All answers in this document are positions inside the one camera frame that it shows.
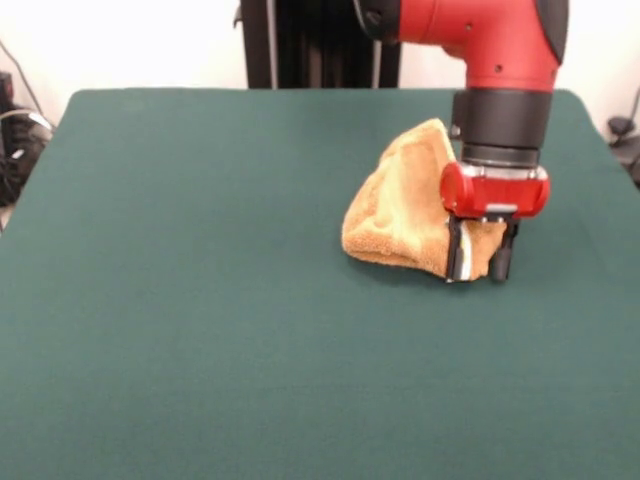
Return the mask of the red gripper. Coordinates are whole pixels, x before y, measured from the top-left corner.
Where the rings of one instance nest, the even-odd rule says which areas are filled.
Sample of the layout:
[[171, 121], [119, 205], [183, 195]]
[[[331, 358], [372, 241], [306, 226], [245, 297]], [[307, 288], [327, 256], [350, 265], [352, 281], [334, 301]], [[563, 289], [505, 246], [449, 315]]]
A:
[[[450, 214], [447, 226], [449, 247], [446, 281], [462, 280], [464, 249], [461, 220], [537, 216], [550, 196], [550, 178], [546, 170], [535, 168], [498, 168], [453, 161], [440, 178], [442, 204]], [[519, 221], [506, 224], [499, 248], [492, 257], [492, 279], [509, 277]]]

